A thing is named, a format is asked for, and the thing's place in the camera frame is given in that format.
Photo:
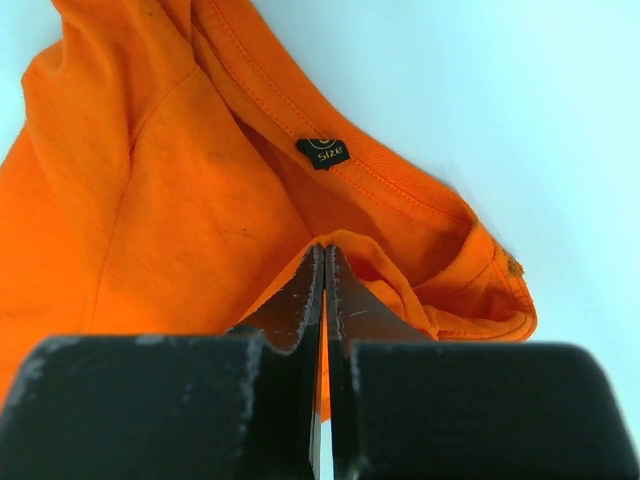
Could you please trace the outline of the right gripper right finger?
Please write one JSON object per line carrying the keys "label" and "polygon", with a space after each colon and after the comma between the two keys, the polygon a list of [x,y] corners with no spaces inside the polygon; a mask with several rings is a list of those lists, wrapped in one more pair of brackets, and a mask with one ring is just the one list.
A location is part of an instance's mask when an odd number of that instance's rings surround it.
{"label": "right gripper right finger", "polygon": [[325,253],[334,477],[635,479],[604,370],[562,343],[437,342]]}

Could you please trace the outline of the orange t-shirt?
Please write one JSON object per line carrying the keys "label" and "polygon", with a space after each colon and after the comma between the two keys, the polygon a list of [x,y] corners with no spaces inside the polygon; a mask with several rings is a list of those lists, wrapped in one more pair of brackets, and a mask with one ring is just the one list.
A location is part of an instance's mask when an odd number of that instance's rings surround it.
{"label": "orange t-shirt", "polygon": [[218,334],[314,244],[441,341],[519,341],[523,271],[344,118],[247,1],[59,1],[1,167],[1,389],[51,335]]}

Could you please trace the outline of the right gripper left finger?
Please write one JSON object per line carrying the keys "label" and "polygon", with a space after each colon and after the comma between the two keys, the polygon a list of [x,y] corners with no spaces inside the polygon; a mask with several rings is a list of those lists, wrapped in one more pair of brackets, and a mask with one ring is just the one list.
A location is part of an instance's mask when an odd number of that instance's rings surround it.
{"label": "right gripper left finger", "polygon": [[218,335],[54,336],[1,415],[5,479],[315,479],[324,251]]}

